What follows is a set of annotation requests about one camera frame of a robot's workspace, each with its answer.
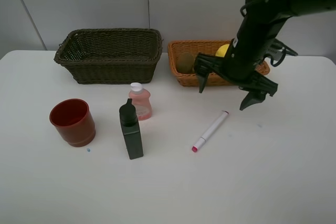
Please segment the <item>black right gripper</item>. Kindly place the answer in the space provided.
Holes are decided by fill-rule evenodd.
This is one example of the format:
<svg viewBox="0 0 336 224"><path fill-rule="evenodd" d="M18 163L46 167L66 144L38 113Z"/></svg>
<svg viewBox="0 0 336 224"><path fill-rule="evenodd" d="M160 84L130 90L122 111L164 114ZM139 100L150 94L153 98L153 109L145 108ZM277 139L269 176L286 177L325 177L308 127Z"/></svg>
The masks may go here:
<svg viewBox="0 0 336 224"><path fill-rule="evenodd" d="M254 104L262 103L267 93L273 96L277 92L278 84L256 71L257 65L264 61L264 55L273 40L274 38L266 41L262 47L262 53L256 59L250 55L256 43L245 47L242 52L237 52L233 46L234 42L231 41L227 51L228 55L222 58L198 53L195 62L197 62L196 76L199 93L204 91L208 76L213 72L225 81L240 86L241 90L248 92L240 104L241 111Z"/></svg>

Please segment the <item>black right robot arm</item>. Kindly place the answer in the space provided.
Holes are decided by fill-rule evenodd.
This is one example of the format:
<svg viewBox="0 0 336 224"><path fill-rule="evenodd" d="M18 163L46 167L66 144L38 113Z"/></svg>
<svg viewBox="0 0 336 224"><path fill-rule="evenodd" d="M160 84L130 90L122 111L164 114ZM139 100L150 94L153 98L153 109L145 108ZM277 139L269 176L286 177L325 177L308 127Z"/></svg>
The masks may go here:
<svg viewBox="0 0 336 224"><path fill-rule="evenodd" d="M279 66L285 56L297 53L276 37L291 17L335 10L335 0L245 0L240 9L243 22L231 40L224 57L199 53L194 71L202 93L210 73L247 91L240 110L262 103L266 95L273 96L278 84L256 70L257 65L270 58L273 67Z"/></svg>

